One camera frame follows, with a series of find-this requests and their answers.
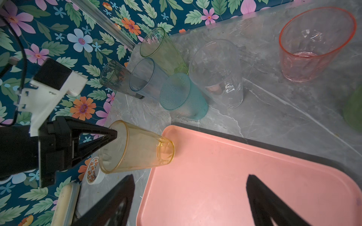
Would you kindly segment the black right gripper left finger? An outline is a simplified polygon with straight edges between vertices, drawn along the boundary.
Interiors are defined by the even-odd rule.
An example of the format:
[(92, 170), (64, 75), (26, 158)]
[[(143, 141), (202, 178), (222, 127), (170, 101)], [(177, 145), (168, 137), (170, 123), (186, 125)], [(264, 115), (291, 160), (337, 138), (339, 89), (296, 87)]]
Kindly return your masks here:
[(135, 181), (133, 175), (123, 178), (73, 226), (126, 226), (129, 218)]

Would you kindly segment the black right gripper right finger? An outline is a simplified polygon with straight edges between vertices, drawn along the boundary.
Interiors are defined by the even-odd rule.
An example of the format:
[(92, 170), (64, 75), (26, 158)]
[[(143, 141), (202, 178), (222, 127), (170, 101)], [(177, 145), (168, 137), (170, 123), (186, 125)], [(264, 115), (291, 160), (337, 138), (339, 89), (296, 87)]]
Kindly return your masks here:
[(249, 175), (246, 183), (248, 200), (256, 226), (308, 226), (257, 176)]

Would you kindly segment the yellow plastic cup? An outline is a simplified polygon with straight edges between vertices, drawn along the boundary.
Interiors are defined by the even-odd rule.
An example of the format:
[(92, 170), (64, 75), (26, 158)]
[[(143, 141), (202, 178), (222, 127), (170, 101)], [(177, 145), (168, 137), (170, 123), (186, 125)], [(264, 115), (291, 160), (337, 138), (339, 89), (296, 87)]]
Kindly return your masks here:
[(175, 156), (174, 143), (154, 132), (122, 120), (110, 127), (117, 138), (99, 150), (100, 169), (105, 174), (168, 165)]

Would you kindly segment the pink plastic tray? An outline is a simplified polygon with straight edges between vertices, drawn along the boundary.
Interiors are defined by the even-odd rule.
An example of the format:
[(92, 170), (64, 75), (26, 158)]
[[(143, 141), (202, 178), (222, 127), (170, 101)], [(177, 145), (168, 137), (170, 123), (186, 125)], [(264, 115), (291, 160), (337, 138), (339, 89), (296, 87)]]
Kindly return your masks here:
[(151, 170), (138, 226), (252, 226), (249, 175), (312, 226), (362, 223), (362, 191), (334, 167), (175, 125), (163, 136), (175, 157)]

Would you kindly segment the dark grey plastic cup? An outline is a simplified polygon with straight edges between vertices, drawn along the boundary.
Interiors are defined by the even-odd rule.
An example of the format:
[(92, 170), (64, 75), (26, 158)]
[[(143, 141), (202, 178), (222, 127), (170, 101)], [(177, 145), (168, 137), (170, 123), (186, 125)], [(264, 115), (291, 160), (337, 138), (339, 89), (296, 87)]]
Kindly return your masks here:
[(130, 88), (131, 72), (116, 62), (115, 60), (109, 61), (100, 74), (100, 83), (117, 92), (121, 92), (125, 95), (143, 99), (143, 95), (140, 95)]

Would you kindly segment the blue transparent cup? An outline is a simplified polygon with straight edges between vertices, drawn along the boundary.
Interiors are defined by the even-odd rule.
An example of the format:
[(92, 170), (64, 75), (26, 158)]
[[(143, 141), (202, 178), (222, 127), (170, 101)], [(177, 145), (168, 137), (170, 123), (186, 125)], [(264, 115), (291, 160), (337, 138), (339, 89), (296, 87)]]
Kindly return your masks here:
[(137, 94), (159, 102), (161, 88), (169, 77), (153, 59), (144, 58), (132, 71), (130, 88)]

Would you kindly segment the light green tall cup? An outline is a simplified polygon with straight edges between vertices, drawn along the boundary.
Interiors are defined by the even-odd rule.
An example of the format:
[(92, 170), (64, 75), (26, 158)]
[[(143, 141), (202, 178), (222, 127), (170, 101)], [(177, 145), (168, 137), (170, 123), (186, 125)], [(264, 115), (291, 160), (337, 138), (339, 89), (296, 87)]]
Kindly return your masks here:
[(169, 76), (176, 73), (188, 74), (188, 66), (162, 27), (147, 34), (140, 46), (140, 55), (153, 59)]

